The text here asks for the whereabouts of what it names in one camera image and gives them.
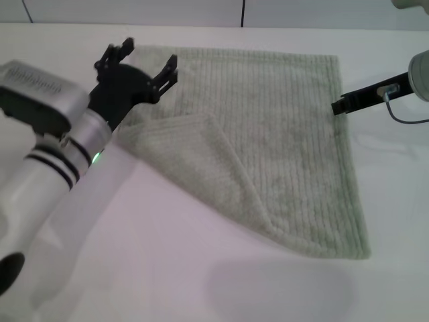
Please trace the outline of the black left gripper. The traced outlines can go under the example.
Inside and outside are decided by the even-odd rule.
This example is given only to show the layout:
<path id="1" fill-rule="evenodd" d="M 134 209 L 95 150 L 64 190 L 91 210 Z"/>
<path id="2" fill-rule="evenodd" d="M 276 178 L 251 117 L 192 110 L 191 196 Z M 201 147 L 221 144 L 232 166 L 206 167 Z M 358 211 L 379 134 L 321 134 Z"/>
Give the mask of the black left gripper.
<path id="1" fill-rule="evenodd" d="M 143 71 L 120 64 L 135 49 L 133 38 L 120 46 L 109 44 L 95 62 L 98 85 L 90 92 L 88 108 L 100 115 L 115 130 L 134 106 L 156 104 L 178 82 L 178 57 L 173 54 L 162 71 L 150 78 Z"/>

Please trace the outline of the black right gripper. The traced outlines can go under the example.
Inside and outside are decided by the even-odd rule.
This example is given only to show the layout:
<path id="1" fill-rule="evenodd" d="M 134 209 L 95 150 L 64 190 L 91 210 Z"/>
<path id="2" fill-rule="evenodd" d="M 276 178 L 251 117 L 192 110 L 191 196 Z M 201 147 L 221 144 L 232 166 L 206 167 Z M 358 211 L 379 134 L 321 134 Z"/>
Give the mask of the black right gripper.
<path id="1" fill-rule="evenodd" d="M 334 115 L 352 113 L 360 109 L 372 107 L 383 102 L 383 95 L 378 94 L 381 87 L 397 85 L 399 89 L 390 93 L 390 99 L 397 99 L 412 94 L 408 73 L 399 74 L 368 87 L 344 94 L 338 101 L 331 104 Z"/>

